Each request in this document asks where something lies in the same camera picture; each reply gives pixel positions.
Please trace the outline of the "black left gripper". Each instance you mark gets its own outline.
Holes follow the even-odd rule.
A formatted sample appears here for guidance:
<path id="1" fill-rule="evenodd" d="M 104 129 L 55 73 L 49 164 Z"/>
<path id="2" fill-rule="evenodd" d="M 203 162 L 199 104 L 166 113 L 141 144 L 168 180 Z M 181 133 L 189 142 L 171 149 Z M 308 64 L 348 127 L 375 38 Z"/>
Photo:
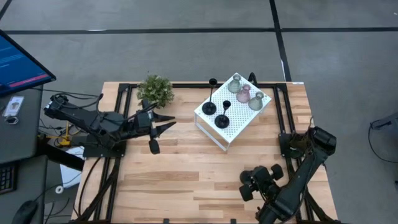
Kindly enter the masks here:
<path id="1" fill-rule="evenodd" d="M 157 138 L 162 134 L 164 131 L 171 128 L 173 125 L 176 124 L 175 121 L 162 124 L 160 126 L 153 126 L 155 122 L 164 122 L 170 121 L 175 119 L 174 116 L 166 116 L 166 115 L 159 115 L 154 112 L 154 108 L 156 107 L 157 103 L 150 104 L 148 99 L 143 99 L 141 101 L 142 109 L 137 111 L 136 116 L 134 118 L 134 127 L 137 134 L 148 135 L 150 137 L 149 140 L 149 148 L 152 154 L 159 154 L 160 147 L 159 143 L 157 142 Z"/>

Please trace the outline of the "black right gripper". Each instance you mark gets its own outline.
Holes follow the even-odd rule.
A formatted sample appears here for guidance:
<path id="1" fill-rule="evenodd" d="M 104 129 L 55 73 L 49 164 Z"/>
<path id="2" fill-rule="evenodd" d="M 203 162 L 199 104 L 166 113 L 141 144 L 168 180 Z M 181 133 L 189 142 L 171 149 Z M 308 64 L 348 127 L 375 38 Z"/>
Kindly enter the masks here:
<path id="1" fill-rule="evenodd" d="M 271 167 L 272 173 L 264 166 L 257 166 L 253 170 L 244 170 L 240 173 L 239 179 L 242 186 L 239 192 L 242 199 L 247 202 L 252 200 L 253 192 L 258 191 L 264 200 L 273 199 L 280 192 L 276 180 L 281 179 L 284 174 L 282 167 L 275 164 Z"/>

